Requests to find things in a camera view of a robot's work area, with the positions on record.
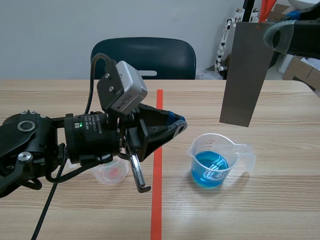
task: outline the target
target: wooden table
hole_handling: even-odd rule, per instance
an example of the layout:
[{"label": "wooden table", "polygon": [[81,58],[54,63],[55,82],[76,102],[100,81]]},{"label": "wooden table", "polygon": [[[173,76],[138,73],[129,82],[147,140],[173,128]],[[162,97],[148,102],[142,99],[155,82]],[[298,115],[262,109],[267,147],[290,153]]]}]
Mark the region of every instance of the wooden table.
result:
[{"label": "wooden table", "polygon": [[[149,80],[143,101],[185,116],[188,129],[163,147],[163,240],[320,239],[320,99],[297,81],[266,81],[249,128],[219,123],[225,81]],[[82,114],[89,81],[0,81],[0,123],[22,110],[45,116]],[[92,110],[100,110],[97,93]],[[204,133],[252,145],[254,172],[231,171],[215,190],[197,187],[187,148]],[[65,141],[63,131],[59,141]],[[153,181],[153,156],[142,164]],[[0,199],[0,239],[29,240],[51,183],[21,187]],[[39,240],[149,240],[152,193],[140,194],[131,173],[114,186],[87,171],[59,184]]]}]

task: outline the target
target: white plastic bag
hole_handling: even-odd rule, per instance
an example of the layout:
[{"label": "white plastic bag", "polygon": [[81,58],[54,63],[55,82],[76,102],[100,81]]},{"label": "white plastic bag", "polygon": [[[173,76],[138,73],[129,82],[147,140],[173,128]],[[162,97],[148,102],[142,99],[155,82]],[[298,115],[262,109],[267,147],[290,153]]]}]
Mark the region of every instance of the white plastic bag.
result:
[{"label": "white plastic bag", "polygon": [[217,71],[200,70],[195,75],[196,80],[222,80],[224,79]]}]

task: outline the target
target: black chair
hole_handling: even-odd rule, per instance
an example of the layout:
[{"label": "black chair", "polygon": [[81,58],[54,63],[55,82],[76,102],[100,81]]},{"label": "black chair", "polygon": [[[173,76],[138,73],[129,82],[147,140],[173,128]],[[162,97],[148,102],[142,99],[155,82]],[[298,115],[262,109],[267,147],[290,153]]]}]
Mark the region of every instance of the black chair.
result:
[{"label": "black chair", "polygon": [[[143,79],[195,79],[196,54],[192,46],[182,40],[160,37],[124,37],[97,43],[91,59],[98,53],[115,61],[125,61],[137,70],[156,71],[156,76]],[[105,74],[105,61],[99,59],[94,78]]]}]

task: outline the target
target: small plastic cup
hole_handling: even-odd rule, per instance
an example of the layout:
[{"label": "small plastic cup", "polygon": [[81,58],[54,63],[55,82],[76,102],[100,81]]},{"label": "small plastic cup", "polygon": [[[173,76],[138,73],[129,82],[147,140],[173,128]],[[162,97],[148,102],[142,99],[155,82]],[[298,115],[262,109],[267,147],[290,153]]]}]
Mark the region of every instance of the small plastic cup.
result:
[{"label": "small plastic cup", "polygon": [[187,154],[192,157],[192,176],[203,187],[222,184],[239,159],[245,160],[246,172],[252,172],[256,163],[251,146],[215,133],[198,136]]},{"label": "small plastic cup", "polygon": [[120,183],[128,174],[129,161],[113,157],[113,160],[106,164],[101,164],[91,168],[95,178],[106,185]]}]

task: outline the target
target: gray panel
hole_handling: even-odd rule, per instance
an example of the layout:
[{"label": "gray panel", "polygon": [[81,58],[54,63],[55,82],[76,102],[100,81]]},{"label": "gray panel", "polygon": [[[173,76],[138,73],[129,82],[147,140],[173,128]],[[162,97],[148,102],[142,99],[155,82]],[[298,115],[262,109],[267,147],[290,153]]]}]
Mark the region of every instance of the gray panel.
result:
[{"label": "gray panel", "polygon": [[236,24],[220,122],[249,127],[274,50],[264,44],[270,23]]}]

